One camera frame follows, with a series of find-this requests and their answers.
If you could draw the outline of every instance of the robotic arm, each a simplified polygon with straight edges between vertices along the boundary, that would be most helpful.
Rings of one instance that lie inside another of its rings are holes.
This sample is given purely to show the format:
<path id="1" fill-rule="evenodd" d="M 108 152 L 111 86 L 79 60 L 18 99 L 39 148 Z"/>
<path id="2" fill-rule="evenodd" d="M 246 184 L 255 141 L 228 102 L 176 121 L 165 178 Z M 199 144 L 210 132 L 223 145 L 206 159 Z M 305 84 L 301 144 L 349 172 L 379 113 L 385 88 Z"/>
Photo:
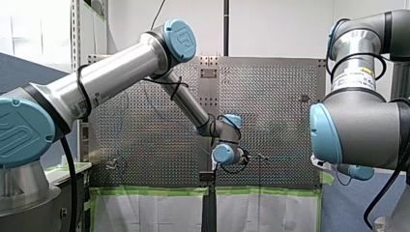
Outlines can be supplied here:
<path id="1" fill-rule="evenodd" d="M 402 91 L 408 87 L 394 85 L 400 93 L 392 96 L 402 99 L 390 102 L 376 92 L 376 80 L 386 69 L 381 54 L 389 53 L 393 62 L 410 61 L 409 25 L 410 11 L 405 10 L 338 22 L 327 57 L 336 61 L 329 72 L 332 92 L 310 109 L 311 144 L 317 158 L 343 165 L 344 172 L 352 165 L 395 171 L 365 211 L 364 219 L 373 231 L 404 232 L 410 228 L 409 175 L 392 220 L 381 220 L 383 225 L 376 220 L 372 227 L 367 219 L 399 172 L 409 169 L 410 92 Z M 375 58 L 383 64 L 377 77 Z"/>
<path id="2" fill-rule="evenodd" d="M 146 76 L 162 84 L 164 90 L 196 126 L 198 134 L 220 139 L 213 152 L 214 160 L 222 164 L 247 161 L 244 151 L 238 145 L 241 138 L 241 118 L 236 115 L 223 115 L 221 120 L 211 118 L 188 88 L 176 85 L 179 79 L 172 68 L 188 62 L 195 52 L 196 40 L 190 27 L 182 20 L 170 20 L 163 26 L 142 34 L 138 44 L 96 64 L 79 67 L 77 73 L 47 85 L 30 83 L 2 95 L 2 230 L 59 230 L 61 208 L 56 200 L 60 190 L 49 186 L 39 162 L 40 157 L 52 143 L 64 138 L 72 130 L 75 120 L 88 117 L 92 109 Z M 34 224 L 19 223 L 22 217 L 31 217 L 30 221 Z M 42 217 L 49 218 L 53 223 L 36 223 Z"/>
<path id="3" fill-rule="evenodd" d="M 0 165 L 12 168 L 37 160 L 53 142 L 71 131 L 75 120 L 87 117 L 93 108 L 146 76 L 162 83 L 178 83 L 172 68 L 188 62 L 195 52 L 196 41 L 189 26 L 181 20 L 168 21 L 142 34 L 138 44 L 94 65 L 81 67 L 78 73 L 47 85 L 30 83 L 6 93 L 0 100 L 2 112 L 6 113 L 0 119 L 12 126 L 0 127 L 0 131 L 5 131 L 0 139 Z M 240 161 L 243 152 L 238 148 L 239 116 L 225 115 L 222 120 L 213 121 L 187 87 L 162 87 L 173 95 L 200 135 L 220 138 L 215 154 L 218 161 Z"/>

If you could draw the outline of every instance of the pegboard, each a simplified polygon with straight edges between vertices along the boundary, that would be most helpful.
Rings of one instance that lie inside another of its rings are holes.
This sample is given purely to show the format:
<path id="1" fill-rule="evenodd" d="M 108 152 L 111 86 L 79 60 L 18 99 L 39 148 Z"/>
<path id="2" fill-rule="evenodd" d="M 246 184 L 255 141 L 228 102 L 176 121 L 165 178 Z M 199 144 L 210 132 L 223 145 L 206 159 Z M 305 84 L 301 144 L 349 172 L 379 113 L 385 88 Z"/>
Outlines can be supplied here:
<path id="1" fill-rule="evenodd" d="M 213 59 L 218 62 L 211 66 L 210 61 L 204 63 L 203 57 L 195 57 L 175 70 L 198 100 L 204 102 L 206 110 L 243 117 L 241 146 L 250 151 L 251 163 L 238 175 L 218 172 L 217 185 L 318 188 L 319 174 L 309 159 L 308 112 L 310 105 L 324 96 L 324 62 Z M 207 67 L 217 70 L 219 85 L 206 85 L 201 74 Z M 219 89 L 210 91 L 212 86 Z M 218 106 L 205 106 L 204 96 L 208 92 L 216 93 L 217 96 L 208 97 L 218 99 Z M 209 159 L 204 150 L 211 148 L 203 140 L 198 142 L 193 125 L 161 86 L 139 82 L 101 105 L 93 115 L 91 123 L 95 126 L 90 133 L 95 134 L 95 139 L 90 143 L 94 144 L 91 147 L 95 147 L 92 153 L 96 161 L 92 186 L 199 185 L 198 167 Z M 270 163 L 261 162 L 259 169 L 256 154 L 269 157 Z"/>
<path id="2" fill-rule="evenodd" d="M 324 74 L 322 60 L 220 58 L 220 114 L 241 115 L 252 158 L 240 174 L 219 171 L 217 186 L 318 188 L 308 115 L 323 98 Z"/>
<path id="3" fill-rule="evenodd" d="M 196 96 L 197 65 L 179 66 L 175 72 Z M 98 148 L 92 186 L 199 185 L 197 136 L 159 84 L 136 83 L 96 109 L 92 121 L 96 141 L 90 143 Z"/>

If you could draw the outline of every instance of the warning label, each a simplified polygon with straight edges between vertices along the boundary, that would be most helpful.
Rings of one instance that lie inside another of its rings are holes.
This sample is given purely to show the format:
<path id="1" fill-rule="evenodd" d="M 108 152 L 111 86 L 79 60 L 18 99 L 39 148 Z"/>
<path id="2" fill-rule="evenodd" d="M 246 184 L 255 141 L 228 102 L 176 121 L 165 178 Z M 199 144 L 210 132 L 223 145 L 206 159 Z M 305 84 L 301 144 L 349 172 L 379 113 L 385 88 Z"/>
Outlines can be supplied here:
<path id="1" fill-rule="evenodd" d="M 362 87 L 376 90 L 374 73 L 368 68 L 362 67 L 345 69 L 342 74 L 335 78 L 332 84 L 332 91 L 347 87 Z"/>

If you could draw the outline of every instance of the blue joint cap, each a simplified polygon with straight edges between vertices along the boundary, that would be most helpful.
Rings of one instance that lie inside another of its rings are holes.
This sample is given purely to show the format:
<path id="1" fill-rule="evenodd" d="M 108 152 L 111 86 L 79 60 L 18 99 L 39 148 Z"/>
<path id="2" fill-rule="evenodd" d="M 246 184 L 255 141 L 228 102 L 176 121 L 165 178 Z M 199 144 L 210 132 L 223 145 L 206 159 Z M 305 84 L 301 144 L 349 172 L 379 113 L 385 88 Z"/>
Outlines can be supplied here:
<path id="1" fill-rule="evenodd" d="M 224 117 L 222 118 L 222 121 L 224 122 L 224 123 L 226 123 L 226 124 L 229 124 L 229 125 L 231 125 L 231 126 L 233 126 L 232 125 L 232 123 L 238 128 L 238 129 L 240 129 L 241 127 L 242 127 L 242 119 L 241 119 L 241 116 L 239 116 L 239 115 L 236 115 L 236 114 L 225 114 L 225 115 L 223 115 Z"/>
<path id="2" fill-rule="evenodd" d="M 310 108 L 310 139 L 313 153 L 319 160 L 342 163 L 337 130 L 329 111 L 322 103 Z"/>
<path id="3" fill-rule="evenodd" d="M 192 29 L 181 19 L 168 20 L 163 31 L 165 42 L 176 60 L 185 63 L 196 53 L 196 38 Z"/>
<path id="4" fill-rule="evenodd" d="M 360 181 L 368 181 L 374 176 L 374 169 L 366 166 L 350 165 L 347 172 L 351 178 Z"/>
<path id="5" fill-rule="evenodd" d="M 54 122 L 39 105 L 0 97 L 0 167 L 38 160 L 54 141 Z"/>
<path id="6" fill-rule="evenodd" d="M 223 165 L 233 164 L 233 161 L 235 159 L 235 153 L 233 152 L 233 149 L 229 145 L 224 143 L 221 143 L 214 149 L 212 156 L 214 157 L 215 162 L 221 163 Z"/>

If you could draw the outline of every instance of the yellow label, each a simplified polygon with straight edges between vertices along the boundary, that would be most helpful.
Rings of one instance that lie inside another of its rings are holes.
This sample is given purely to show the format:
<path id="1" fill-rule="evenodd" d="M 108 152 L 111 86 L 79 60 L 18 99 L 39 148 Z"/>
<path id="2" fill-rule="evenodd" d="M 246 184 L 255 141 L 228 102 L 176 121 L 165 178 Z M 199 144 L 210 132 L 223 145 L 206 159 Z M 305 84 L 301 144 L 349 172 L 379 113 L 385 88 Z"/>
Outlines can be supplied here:
<path id="1" fill-rule="evenodd" d="M 368 69 L 368 68 L 366 68 L 366 67 L 361 67 L 361 70 L 364 71 L 364 72 L 366 72 L 366 73 L 369 73 L 371 76 L 374 77 L 374 73 L 373 73 L 370 69 Z"/>

